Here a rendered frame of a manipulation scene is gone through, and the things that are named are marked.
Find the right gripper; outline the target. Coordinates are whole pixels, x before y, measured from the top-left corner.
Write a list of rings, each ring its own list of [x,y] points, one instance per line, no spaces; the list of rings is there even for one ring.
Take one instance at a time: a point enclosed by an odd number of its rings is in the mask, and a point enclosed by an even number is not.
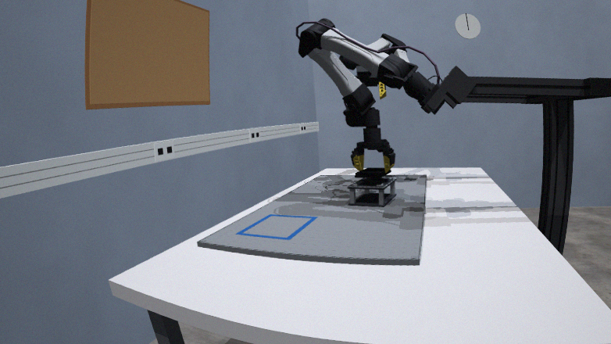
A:
[[[362,83],[364,83],[367,87],[376,87],[379,84],[380,99],[386,97],[386,85],[378,81],[377,77],[375,77],[374,75],[370,74],[355,77],[359,79]]]

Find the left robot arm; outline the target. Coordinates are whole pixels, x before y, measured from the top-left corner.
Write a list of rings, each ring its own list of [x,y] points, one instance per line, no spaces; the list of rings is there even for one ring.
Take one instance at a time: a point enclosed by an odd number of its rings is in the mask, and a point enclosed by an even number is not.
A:
[[[302,58],[308,54],[337,85],[342,99],[348,104],[343,112],[348,126],[377,128],[377,125],[381,125],[380,112],[371,107],[376,101],[369,88],[345,67],[334,52],[364,67],[389,88],[400,90],[404,85],[404,89],[421,106],[425,106],[441,87],[439,83],[431,83],[421,73],[415,72],[417,65],[407,63],[393,53],[373,52],[368,49],[371,47],[347,38],[315,23],[300,34],[298,53]]]

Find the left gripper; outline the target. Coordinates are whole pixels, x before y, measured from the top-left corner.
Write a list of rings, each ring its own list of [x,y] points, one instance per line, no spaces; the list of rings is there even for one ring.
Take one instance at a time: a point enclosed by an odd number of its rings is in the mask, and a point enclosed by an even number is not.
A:
[[[357,147],[352,151],[351,159],[352,165],[358,170],[363,170],[364,166],[364,149],[368,150],[383,150],[384,157],[384,169],[387,173],[395,165],[395,153],[394,149],[388,148],[388,142],[381,142],[381,129],[380,128],[363,128],[364,142],[356,143]],[[368,147],[358,147],[368,146]],[[358,150],[358,151],[356,151]]]

